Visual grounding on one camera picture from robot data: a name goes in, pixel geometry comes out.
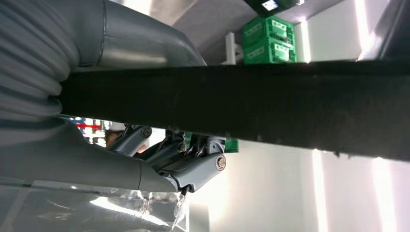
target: gray plastic cover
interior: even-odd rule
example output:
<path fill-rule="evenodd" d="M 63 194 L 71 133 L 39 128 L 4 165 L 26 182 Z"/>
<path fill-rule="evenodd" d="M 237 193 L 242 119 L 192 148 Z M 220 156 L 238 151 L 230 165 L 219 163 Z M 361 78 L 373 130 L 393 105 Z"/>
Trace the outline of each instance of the gray plastic cover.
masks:
<path fill-rule="evenodd" d="M 157 52 L 164 66 L 205 65 L 184 34 L 107 0 L 2 0 L 0 21 L 0 176 L 176 191 L 145 162 L 87 144 L 53 96 L 79 66 L 157 66 Z"/>

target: white wall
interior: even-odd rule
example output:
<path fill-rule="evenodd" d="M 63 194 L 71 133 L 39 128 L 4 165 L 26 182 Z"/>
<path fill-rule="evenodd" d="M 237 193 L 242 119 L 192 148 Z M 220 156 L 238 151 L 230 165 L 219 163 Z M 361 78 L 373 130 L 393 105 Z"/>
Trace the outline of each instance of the white wall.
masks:
<path fill-rule="evenodd" d="M 303 231 L 299 161 L 310 151 L 246 141 L 239 150 L 227 154 L 223 173 L 190 196 L 208 206 L 210 231 Z"/>
<path fill-rule="evenodd" d="M 370 158 L 323 155 L 329 231 L 381 231 Z"/>
<path fill-rule="evenodd" d="M 388 0 L 363 0 L 368 33 L 376 26 Z M 355 0 L 343 2 L 307 19 L 311 61 L 357 59 L 361 53 Z M 304 61 L 302 31 L 295 26 L 298 61 Z"/>
<path fill-rule="evenodd" d="M 410 165 L 392 162 L 391 172 L 397 231 L 410 231 Z"/>

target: plastic wrap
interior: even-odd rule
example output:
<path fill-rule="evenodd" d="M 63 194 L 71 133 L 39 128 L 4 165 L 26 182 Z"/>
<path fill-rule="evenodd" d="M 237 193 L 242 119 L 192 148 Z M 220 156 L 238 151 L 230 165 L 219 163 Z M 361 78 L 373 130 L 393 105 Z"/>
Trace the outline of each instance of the plastic wrap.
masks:
<path fill-rule="evenodd" d="M 184 202 L 179 193 L 0 178 L 0 231 L 170 231 Z"/>

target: stacked crates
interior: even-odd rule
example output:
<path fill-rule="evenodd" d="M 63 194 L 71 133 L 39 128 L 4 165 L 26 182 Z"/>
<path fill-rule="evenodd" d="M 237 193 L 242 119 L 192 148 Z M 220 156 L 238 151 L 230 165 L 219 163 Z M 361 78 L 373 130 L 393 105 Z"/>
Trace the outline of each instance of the stacked crates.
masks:
<path fill-rule="evenodd" d="M 245 64 L 297 62 L 293 25 L 271 16 L 242 28 Z"/>

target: black beam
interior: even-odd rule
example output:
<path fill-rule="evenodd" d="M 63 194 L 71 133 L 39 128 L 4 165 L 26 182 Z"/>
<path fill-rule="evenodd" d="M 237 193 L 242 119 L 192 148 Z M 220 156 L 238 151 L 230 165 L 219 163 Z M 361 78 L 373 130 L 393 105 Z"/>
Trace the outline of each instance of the black beam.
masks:
<path fill-rule="evenodd" d="M 75 73 L 63 113 L 410 160 L 410 63 L 318 62 Z"/>

